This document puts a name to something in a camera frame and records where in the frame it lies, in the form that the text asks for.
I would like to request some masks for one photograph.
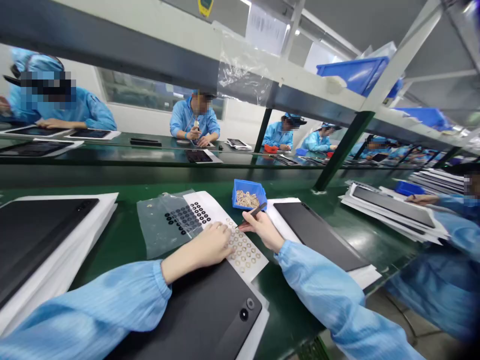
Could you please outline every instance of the human hand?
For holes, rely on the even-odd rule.
[[[39,128],[44,129],[73,129],[73,124],[71,122],[59,120],[53,117],[47,120],[38,120],[35,124]]]
[[[221,222],[209,224],[193,240],[161,262],[161,271],[167,285],[199,268],[220,263],[234,252],[228,241],[232,231]]]
[[[437,195],[410,195],[406,198],[407,203],[414,203],[420,206],[432,205],[437,203],[440,198]]]
[[[190,129],[190,132],[188,132],[186,134],[186,138],[188,140],[196,140],[200,137],[200,135],[202,135],[202,132],[200,131],[199,127],[198,126],[193,126]]]
[[[198,141],[198,146],[201,148],[206,148],[210,144],[210,138],[208,136],[202,136]]]
[[[260,211],[256,215],[256,219],[250,214],[250,212],[244,211],[242,213],[243,218],[248,222],[238,227],[240,231],[257,233],[267,248],[273,250],[276,254],[280,252],[280,249],[285,243],[284,238],[279,234],[277,228],[270,220],[269,216]]]
[[[0,115],[12,115],[12,109],[10,108],[10,104],[4,96],[0,96]]]

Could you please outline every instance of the window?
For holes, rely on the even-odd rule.
[[[100,79],[109,103],[133,105],[141,108],[171,112],[174,105],[186,100],[193,90],[149,80],[118,71],[98,68]],[[222,120],[224,100],[217,98],[211,102],[216,118]]]

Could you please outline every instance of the black circle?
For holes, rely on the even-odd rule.
[[[249,319],[249,312],[247,311],[246,308],[242,308],[240,310],[240,319],[243,321],[243,322],[246,322],[248,319]]]
[[[255,309],[255,302],[251,298],[248,298],[246,300],[246,307],[249,308],[250,310]]]

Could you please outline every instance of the worker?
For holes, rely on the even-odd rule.
[[[299,115],[285,113],[281,121],[268,125],[263,137],[262,146],[276,146],[282,151],[290,151],[294,145],[294,129],[307,122]]]
[[[340,129],[341,127],[338,125],[324,122],[321,125],[321,128],[315,130],[306,137],[301,145],[301,148],[317,153],[335,151],[337,149],[337,145],[332,145],[332,143],[330,143],[330,135]]]
[[[209,92],[194,91],[187,100],[177,102],[170,118],[171,135],[177,139],[192,140],[201,148],[217,140],[220,126],[211,107],[215,98],[216,95]]]
[[[285,241],[267,214],[243,217],[248,224],[240,229],[256,232],[274,251],[288,284],[349,359],[423,359],[400,326],[364,307],[362,289],[340,267],[305,245]],[[231,234],[216,222],[165,260],[120,266],[45,302],[0,339],[0,359],[103,359],[129,332],[162,326],[172,283],[228,257]]]
[[[349,155],[354,157],[363,146],[363,142],[359,142],[355,144],[351,150]],[[362,153],[359,156],[359,159],[363,160],[371,160],[376,154],[389,154],[389,147],[390,142],[387,138],[383,136],[376,136],[372,138],[363,149]]]
[[[468,180],[468,195],[412,195],[406,201],[450,209],[433,212],[448,231],[443,246],[430,244],[386,289],[417,314],[454,338],[476,337],[480,316],[480,164],[445,169]]]
[[[11,85],[8,100],[0,96],[0,113],[47,129],[117,129],[109,108],[72,84],[57,57],[16,47],[11,53],[14,77],[4,76]]]

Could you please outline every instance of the small blue box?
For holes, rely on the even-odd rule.
[[[253,181],[235,179],[233,181],[233,192],[231,194],[231,202],[234,208],[243,209],[243,210],[255,209],[254,207],[246,207],[246,206],[240,206],[236,204],[238,190],[242,190],[244,193],[249,192],[250,194],[255,194],[256,198],[260,202],[260,205],[267,202],[267,194],[265,193],[265,190],[262,184],[258,182],[253,182]]]
[[[425,194],[423,187],[405,181],[399,181],[396,185],[395,191],[405,196]]]

